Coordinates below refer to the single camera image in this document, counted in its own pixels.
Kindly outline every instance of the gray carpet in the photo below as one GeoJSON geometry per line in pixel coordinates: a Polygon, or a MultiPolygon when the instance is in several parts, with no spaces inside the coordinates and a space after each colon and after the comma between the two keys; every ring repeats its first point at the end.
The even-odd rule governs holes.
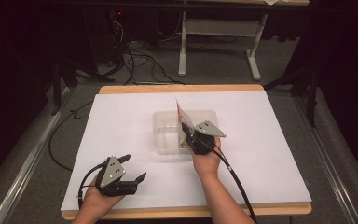
{"type": "MultiPolygon", "coordinates": [[[[164,68],[167,76],[186,84],[234,84],[254,83],[251,79],[249,66],[244,58],[244,49],[250,44],[249,39],[233,43],[211,43],[204,48],[198,48],[204,43],[190,42],[193,48],[187,52],[186,77],[178,77],[178,46],[161,45],[153,49],[142,44],[132,45],[132,52],[139,49],[152,55],[164,68]]],[[[296,41],[279,43],[276,39],[260,43],[256,60],[262,80],[260,84],[269,83],[282,75],[287,65],[296,41]]],[[[135,60],[137,66],[133,78],[137,83],[167,81],[161,71],[145,59],[135,60]]],[[[129,71],[121,69],[113,75],[117,79],[115,85],[124,83],[129,77],[129,71]]],[[[79,86],[72,90],[68,103],[62,110],[59,123],[70,114],[70,110],[78,109],[93,99],[102,84],[95,80],[79,79],[79,86]]],[[[287,87],[282,91],[268,93],[269,99],[281,124],[283,133],[292,150],[300,173],[306,181],[312,198],[312,212],[309,215],[294,216],[292,223],[350,223],[343,212],[331,182],[325,173],[323,162],[318,155],[317,147],[310,135],[306,121],[302,119],[301,111],[297,108],[294,98],[290,96],[287,87]]],[[[323,96],[318,92],[316,107],[316,130],[321,134],[326,149],[341,179],[349,190],[355,208],[358,212],[358,164],[345,145],[336,123],[331,118],[323,96]]],[[[4,199],[11,182],[25,161],[32,144],[37,142],[49,119],[48,112],[42,112],[40,118],[23,136],[7,163],[0,170],[0,203],[4,199]]],[[[55,158],[65,166],[72,167],[76,153],[86,127],[90,105],[81,109],[77,116],[81,119],[68,119],[55,133],[52,139],[52,152],[55,158]]],[[[48,146],[44,146],[43,156],[32,175],[27,188],[22,193],[17,206],[13,210],[9,223],[68,223],[63,220],[60,211],[63,195],[71,173],[53,162],[48,154],[48,146]]],[[[259,223],[289,223],[289,217],[263,216],[258,217],[259,223]]],[[[111,221],[110,223],[209,223],[209,219],[177,219],[177,220],[142,220],[142,221],[111,221]]]]}

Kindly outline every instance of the table leg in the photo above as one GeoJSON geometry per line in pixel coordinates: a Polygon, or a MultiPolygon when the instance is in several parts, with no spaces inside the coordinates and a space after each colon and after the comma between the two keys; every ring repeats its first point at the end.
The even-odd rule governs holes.
{"type": "Polygon", "coordinates": [[[249,65],[251,67],[252,76],[254,78],[254,81],[259,81],[261,79],[257,64],[255,62],[255,51],[257,50],[258,43],[260,42],[261,35],[263,34],[263,30],[266,25],[266,20],[267,20],[267,14],[264,14],[261,17],[260,24],[257,28],[256,33],[255,33],[255,39],[254,39],[254,44],[252,46],[252,49],[246,50],[246,56],[247,56],[249,65]]]}
{"type": "Polygon", "coordinates": [[[186,21],[187,21],[187,13],[183,12],[182,46],[180,48],[180,56],[179,56],[179,77],[184,77],[186,75],[186,21]]]}

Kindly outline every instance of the clear plastic container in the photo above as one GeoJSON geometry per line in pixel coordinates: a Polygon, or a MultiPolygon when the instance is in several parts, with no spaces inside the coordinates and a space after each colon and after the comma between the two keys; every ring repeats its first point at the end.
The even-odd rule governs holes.
{"type": "MultiPolygon", "coordinates": [[[[194,125],[209,120],[218,127],[217,116],[213,110],[185,111],[194,125]]],[[[153,115],[154,145],[160,155],[173,155],[188,153],[188,149],[181,144],[184,139],[182,127],[178,123],[176,110],[161,111],[153,115]]]]}

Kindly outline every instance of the hand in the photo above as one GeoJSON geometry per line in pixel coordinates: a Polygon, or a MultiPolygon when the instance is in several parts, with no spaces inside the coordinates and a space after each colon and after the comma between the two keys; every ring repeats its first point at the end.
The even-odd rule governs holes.
{"type": "MultiPolygon", "coordinates": [[[[214,141],[217,147],[220,148],[220,138],[215,137],[214,141]]],[[[217,147],[215,147],[214,150],[217,153],[220,153],[220,150],[217,147]]],[[[194,169],[196,170],[200,179],[202,180],[203,178],[209,176],[217,178],[217,170],[219,169],[220,158],[212,152],[206,155],[196,155],[191,148],[189,150],[193,156],[194,169]]]]}
{"type": "MultiPolygon", "coordinates": [[[[90,183],[91,186],[95,186],[96,177],[90,183]]],[[[123,198],[124,196],[103,196],[97,188],[89,187],[84,196],[84,202],[80,211],[72,223],[95,223],[104,217],[123,198]]]]}

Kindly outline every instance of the cable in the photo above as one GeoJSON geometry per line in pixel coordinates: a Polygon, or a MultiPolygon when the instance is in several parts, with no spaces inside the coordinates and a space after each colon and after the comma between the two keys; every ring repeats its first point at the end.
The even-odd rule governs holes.
{"type": "MultiPolygon", "coordinates": [[[[157,67],[159,67],[159,69],[161,70],[162,75],[165,76],[165,77],[166,77],[168,80],[170,80],[172,83],[185,85],[185,83],[183,83],[183,82],[181,82],[181,81],[178,81],[178,80],[175,80],[175,79],[173,79],[173,78],[171,78],[171,77],[168,77],[167,74],[165,73],[164,68],[163,68],[163,67],[156,61],[156,59],[154,59],[152,56],[147,55],[147,54],[145,54],[144,52],[141,52],[141,51],[135,51],[135,53],[131,52],[131,56],[132,56],[133,58],[138,57],[138,58],[147,59],[147,61],[146,61],[145,63],[151,62],[151,63],[153,64],[152,72],[153,72],[153,70],[154,70],[154,67],[157,66],[157,67]]],[[[160,81],[160,80],[158,80],[158,79],[156,79],[156,78],[154,77],[154,73],[152,73],[152,76],[153,76],[153,78],[154,78],[156,81],[160,81]]]]}
{"type": "Polygon", "coordinates": [[[228,160],[226,159],[225,155],[223,154],[222,150],[220,149],[220,147],[218,147],[216,144],[214,144],[215,147],[217,147],[220,151],[220,153],[218,153],[214,148],[210,148],[204,141],[202,141],[201,139],[197,138],[195,135],[193,135],[193,137],[195,137],[195,139],[197,141],[199,141],[200,143],[202,143],[203,145],[205,145],[208,149],[210,149],[212,151],[212,153],[214,153],[218,158],[220,158],[220,160],[226,165],[227,169],[229,170],[229,172],[231,173],[232,177],[234,178],[235,183],[237,184],[238,188],[240,189],[242,198],[245,200],[246,206],[249,209],[250,212],[250,217],[251,219],[257,223],[257,220],[255,218],[255,212],[252,208],[251,203],[249,202],[248,196],[246,195],[245,189],[242,186],[242,183],[240,182],[240,179],[237,177],[237,174],[235,174],[234,170],[232,169],[231,165],[228,163],[228,160]]]}
{"type": "Polygon", "coordinates": [[[51,150],[51,142],[52,142],[52,139],[53,139],[53,137],[54,137],[54,134],[60,129],[60,127],[61,127],[69,118],[71,118],[71,117],[72,117],[74,114],[76,114],[79,110],[81,110],[82,108],[84,108],[84,107],[86,107],[87,105],[91,104],[92,102],[93,102],[93,100],[90,101],[90,102],[88,102],[88,103],[86,103],[86,104],[84,104],[84,105],[82,105],[81,107],[79,107],[79,108],[76,109],[76,110],[71,110],[71,114],[68,115],[63,121],[61,121],[60,124],[57,125],[57,127],[56,127],[56,128],[54,129],[54,131],[51,133],[51,136],[50,136],[50,138],[49,138],[49,140],[48,140],[48,154],[50,155],[51,159],[52,159],[57,165],[61,166],[61,168],[65,169],[65,170],[67,170],[67,171],[72,172],[73,170],[72,170],[71,168],[65,166],[65,165],[62,165],[62,164],[61,164],[60,162],[58,162],[58,161],[54,158],[54,156],[53,156],[53,153],[52,153],[52,150],[51,150]]]}
{"type": "Polygon", "coordinates": [[[89,175],[92,174],[92,172],[103,168],[106,165],[106,161],[104,161],[101,164],[98,164],[97,166],[95,166],[94,168],[92,168],[91,170],[89,170],[89,172],[84,176],[83,180],[81,181],[80,187],[79,187],[79,192],[77,193],[77,203],[79,205],[79,209],[81,208],[81,205],[83,204],[83,188],[87,187],[84,185],[84,183],[87,180],[87,177],[89,177],[89,175]]]}

